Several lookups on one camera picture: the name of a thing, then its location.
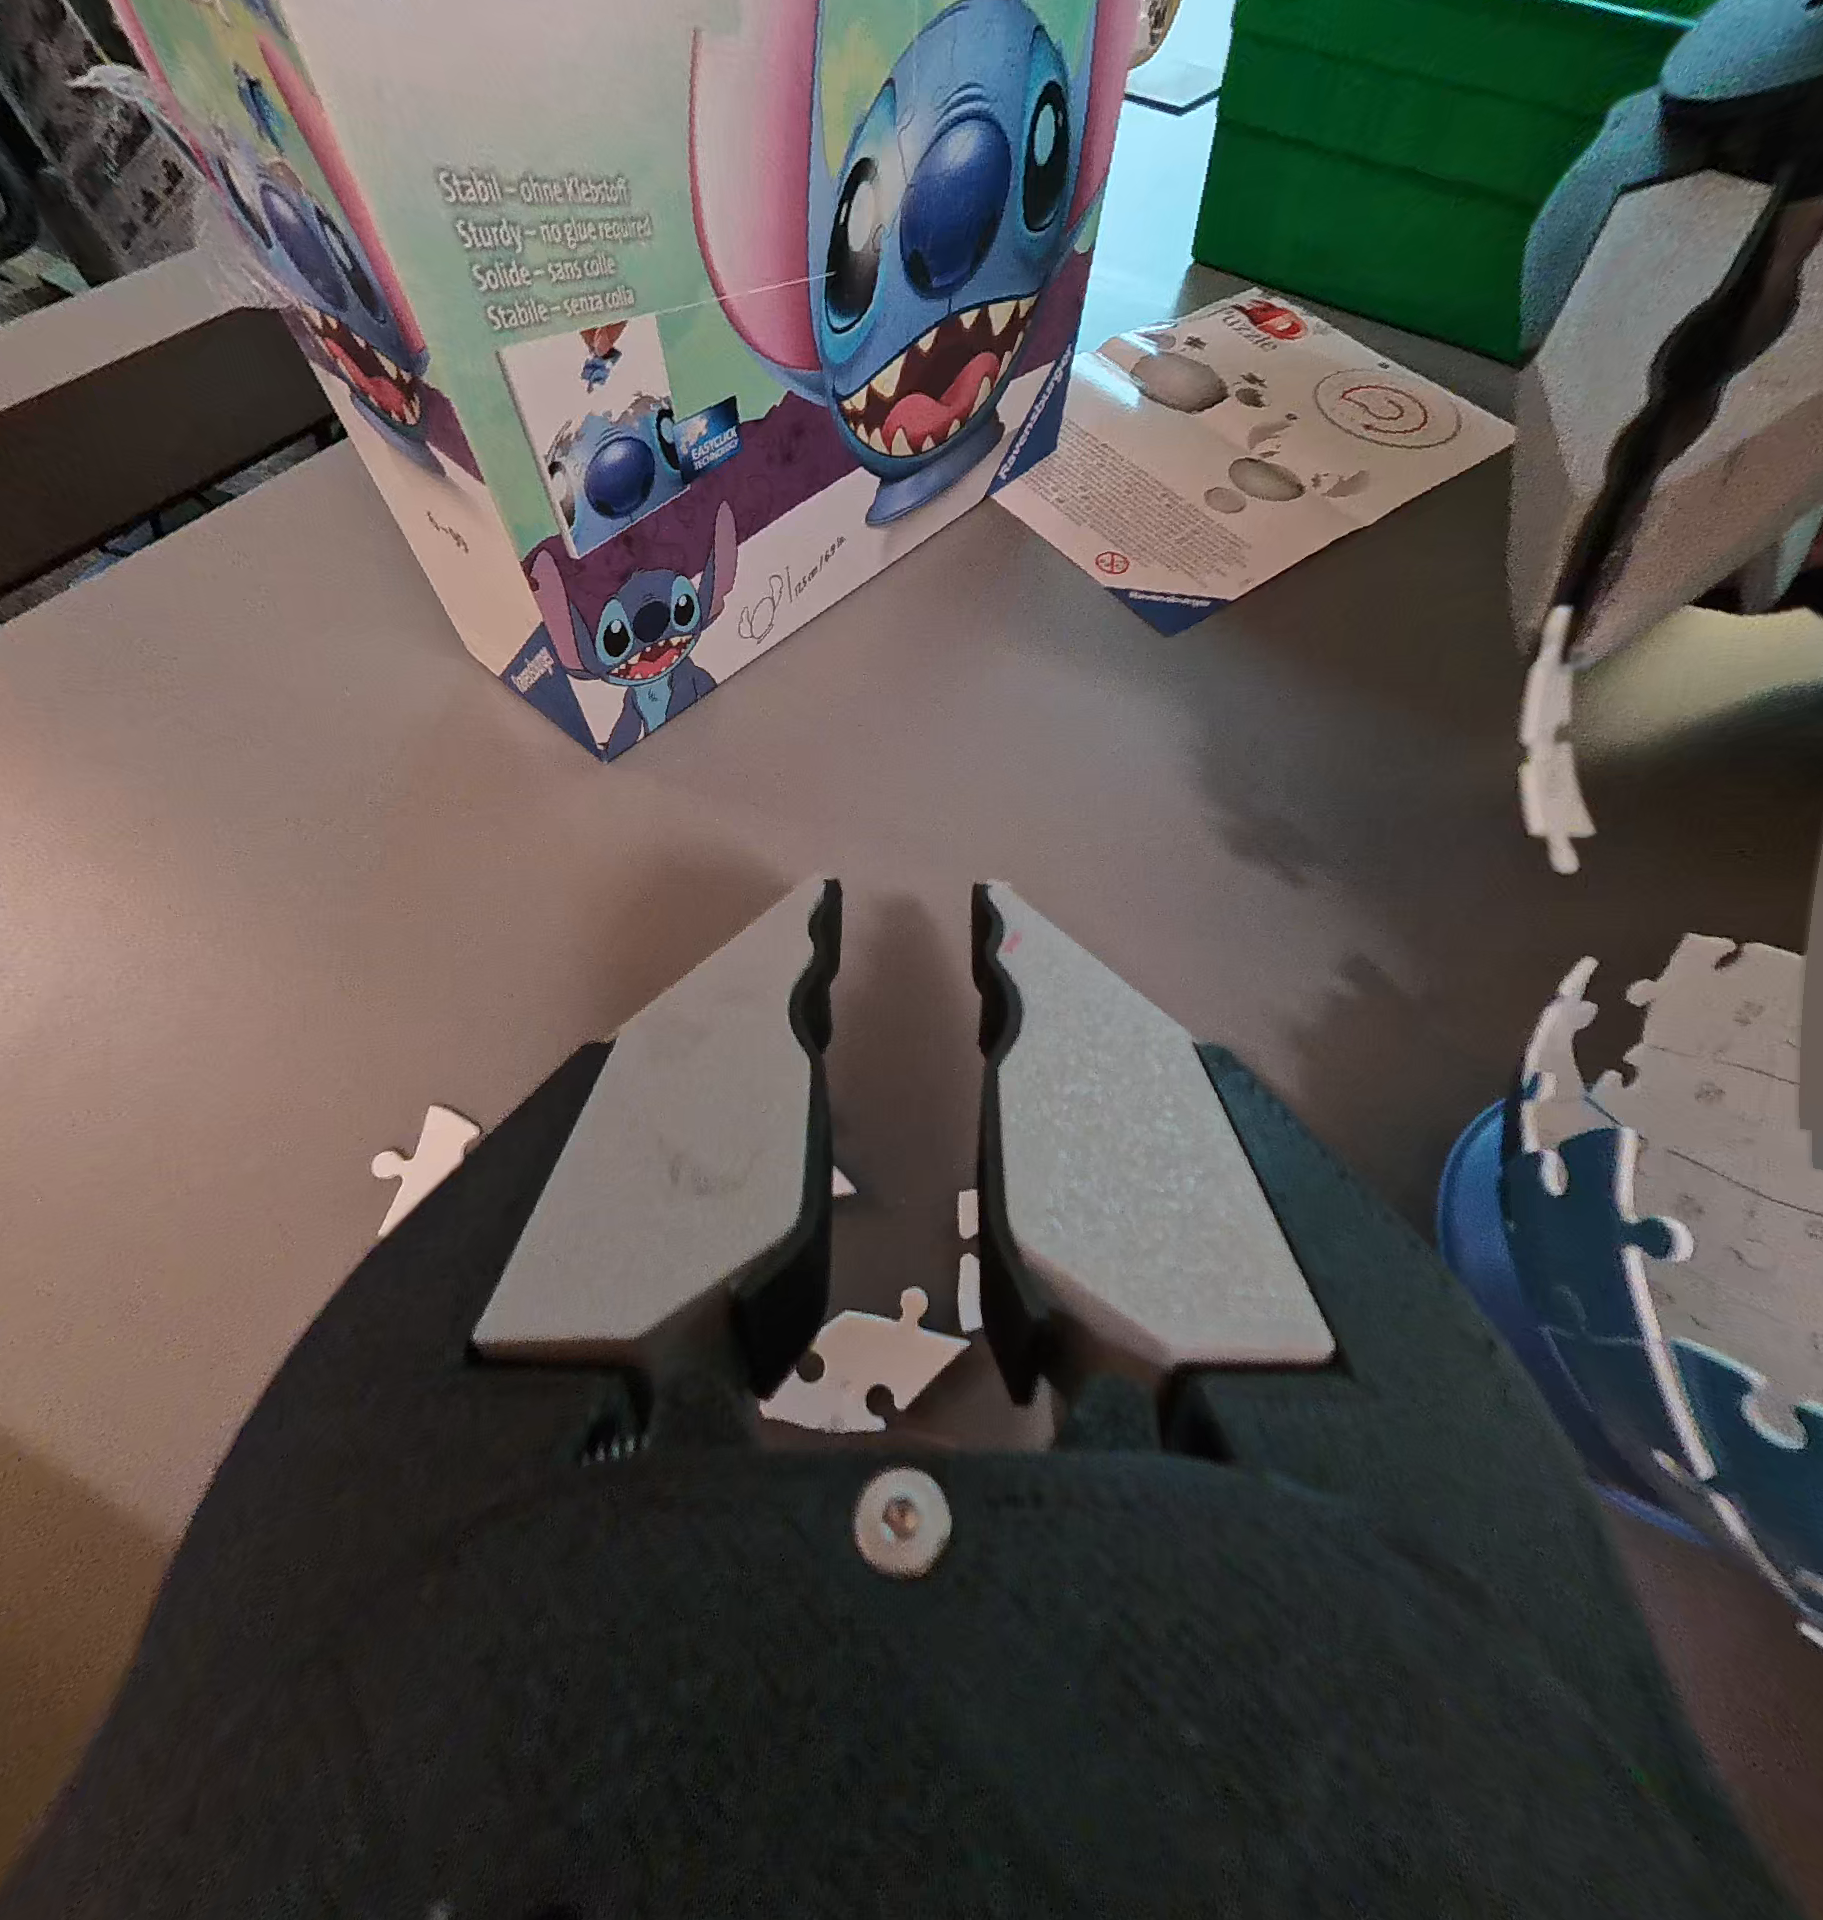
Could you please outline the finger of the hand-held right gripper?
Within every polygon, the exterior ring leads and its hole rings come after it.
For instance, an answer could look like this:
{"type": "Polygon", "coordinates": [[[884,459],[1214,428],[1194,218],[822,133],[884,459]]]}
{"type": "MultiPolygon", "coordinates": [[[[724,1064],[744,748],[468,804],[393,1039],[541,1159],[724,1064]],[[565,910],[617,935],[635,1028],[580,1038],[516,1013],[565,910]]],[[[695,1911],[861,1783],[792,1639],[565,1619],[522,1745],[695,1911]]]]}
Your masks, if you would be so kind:
{"type": "Polygon", "coordinates": [[[1627,555],[1575,620],[1575,660],[1603,660],[1731,581],[1743,608],[1762,611],[1793,576],[1793,531],[1820,521],[1823,232],[1798,269],[1784,329],[1657,467],[1627,555]]]}
{"type": "Polygon", "coordinates": [[[1618,198],[1520,384],[1510,614],[1583,638],[1631,564],[1681,600],[1762,568],[1779,482],[1783,184],[1725,172],[1618,198]]]}

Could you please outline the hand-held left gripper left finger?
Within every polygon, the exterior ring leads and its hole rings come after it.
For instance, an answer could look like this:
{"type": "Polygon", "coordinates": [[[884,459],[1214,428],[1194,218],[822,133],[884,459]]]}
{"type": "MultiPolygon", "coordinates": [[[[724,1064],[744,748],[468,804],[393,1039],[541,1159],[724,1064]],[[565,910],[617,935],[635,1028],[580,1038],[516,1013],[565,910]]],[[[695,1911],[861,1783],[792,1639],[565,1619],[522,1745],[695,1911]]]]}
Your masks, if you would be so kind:
{"type": "Polygon", "coordinates": [[[767,1397],[829,1305],[825,1054],[843,889],[815,877],[611,1042],[470,1344],[767,1397]]]}

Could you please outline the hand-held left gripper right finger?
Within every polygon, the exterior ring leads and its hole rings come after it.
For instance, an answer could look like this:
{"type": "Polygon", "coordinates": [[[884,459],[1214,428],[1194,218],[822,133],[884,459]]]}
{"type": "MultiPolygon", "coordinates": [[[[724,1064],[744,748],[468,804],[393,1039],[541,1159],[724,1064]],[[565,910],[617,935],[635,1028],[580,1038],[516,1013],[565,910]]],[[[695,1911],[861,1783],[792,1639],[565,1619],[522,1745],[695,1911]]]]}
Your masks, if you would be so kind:
{"type": "Polygon", "coordinates": [[[971,901],[978,1308],[1015,1404],[1308,1372],[1337,1340],[1199,1043],[1002,881],[971,901]]]}

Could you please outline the white puzzle pieces group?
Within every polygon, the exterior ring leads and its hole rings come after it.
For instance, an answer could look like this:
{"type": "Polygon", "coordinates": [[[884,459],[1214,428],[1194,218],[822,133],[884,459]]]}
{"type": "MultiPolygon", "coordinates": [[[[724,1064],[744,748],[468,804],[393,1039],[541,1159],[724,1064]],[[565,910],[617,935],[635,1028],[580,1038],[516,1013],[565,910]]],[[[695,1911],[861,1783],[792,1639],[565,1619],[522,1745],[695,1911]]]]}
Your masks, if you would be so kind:
{"type": "MultiPolygon", "coordinates": [[[[414,1214],[470,1153],[481,1128],[465,1115],[431,1103],[408,1149],[386,1146],[370,1159],[370,1177],[392,1186],[379,1239],[414,1214]]],[[[964,1254],[957,1271],[964,1333],[928,1324],[922,1289],[906,1289],[892,1316],[846,1309],[813,1336],[797,1369],[757,1402],[767,1423],[819,1433],[879,1433],[910,1410],[968,1352],[981,1331],[976,1313],[978,1263],[964,1254]]]]}

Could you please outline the white jigsaw puzzle piece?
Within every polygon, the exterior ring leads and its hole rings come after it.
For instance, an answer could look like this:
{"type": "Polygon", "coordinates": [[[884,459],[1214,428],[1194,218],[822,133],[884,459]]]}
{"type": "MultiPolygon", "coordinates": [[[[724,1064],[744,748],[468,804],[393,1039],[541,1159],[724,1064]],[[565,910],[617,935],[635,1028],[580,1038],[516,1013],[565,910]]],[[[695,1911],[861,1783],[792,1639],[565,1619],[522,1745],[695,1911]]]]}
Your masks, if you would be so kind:
{"type": "Polygon", "coordinates": [[[1546,614],[1524,673],[1518,711],[1520,821],[1524,833],[1539,843],[1558,877],[1578,873],[1578,843],[1595,833],[1570,742],[1575,680],[1566,658],[1570,623],[1567,605],[1546,614]]]}

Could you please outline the half-built blue puzzle ball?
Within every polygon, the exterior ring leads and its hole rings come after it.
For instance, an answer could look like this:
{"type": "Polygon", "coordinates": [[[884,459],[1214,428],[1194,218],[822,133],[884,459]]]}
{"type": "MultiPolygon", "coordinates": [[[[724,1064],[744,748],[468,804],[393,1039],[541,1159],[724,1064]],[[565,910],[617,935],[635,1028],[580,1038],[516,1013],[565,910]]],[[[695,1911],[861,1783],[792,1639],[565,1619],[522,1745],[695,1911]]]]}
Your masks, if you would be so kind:
{"type": "Polygon", "coordinates": [[[1803,959],[1685,935],[1585,1079],[1595,960],[1461,1134],[1434,1233],[1585,1457],[1644,1519],[1729,1546],[1823,1651],[1823,1169],[1800,1126],[1803,959]]]}

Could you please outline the printed cartoon puzzle box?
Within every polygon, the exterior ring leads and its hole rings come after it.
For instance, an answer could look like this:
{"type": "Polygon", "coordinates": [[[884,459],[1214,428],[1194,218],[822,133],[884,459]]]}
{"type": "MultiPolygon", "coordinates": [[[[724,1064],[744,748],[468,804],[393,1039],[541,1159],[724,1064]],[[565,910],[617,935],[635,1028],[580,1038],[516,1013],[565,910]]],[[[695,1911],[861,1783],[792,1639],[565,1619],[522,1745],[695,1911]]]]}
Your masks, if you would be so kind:
{"type": "Polygon", "coordinates": [[[1139,5],[113,16],[467,651],[597,764],[1054,453],[1139,5]]]}

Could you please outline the green plastic bin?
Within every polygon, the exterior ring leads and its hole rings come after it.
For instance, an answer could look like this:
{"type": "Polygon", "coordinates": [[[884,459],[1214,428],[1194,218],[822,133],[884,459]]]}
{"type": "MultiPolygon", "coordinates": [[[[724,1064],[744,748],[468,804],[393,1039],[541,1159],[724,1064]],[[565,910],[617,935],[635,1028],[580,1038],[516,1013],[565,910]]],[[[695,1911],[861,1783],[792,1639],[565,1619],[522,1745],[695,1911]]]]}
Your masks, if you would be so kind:
{"type": "Polygon", "coordinates": [[[1536,215],[1704,3],[1236,3],[1198,263],[1514,364],[1536,215]]]}

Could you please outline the folded instruction sheet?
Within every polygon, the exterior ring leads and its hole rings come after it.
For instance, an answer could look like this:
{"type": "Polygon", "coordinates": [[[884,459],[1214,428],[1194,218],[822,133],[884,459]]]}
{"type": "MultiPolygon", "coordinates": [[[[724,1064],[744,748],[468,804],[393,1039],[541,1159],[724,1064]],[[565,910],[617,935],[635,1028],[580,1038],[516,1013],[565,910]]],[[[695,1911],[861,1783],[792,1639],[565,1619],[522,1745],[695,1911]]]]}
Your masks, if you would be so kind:
{"type": "Polygon", "coordinates": [[[1513,443],[1510,422],[1254,288],[1078,353],[1054,451],[994,496],[1175,636],[1513,443]]]}

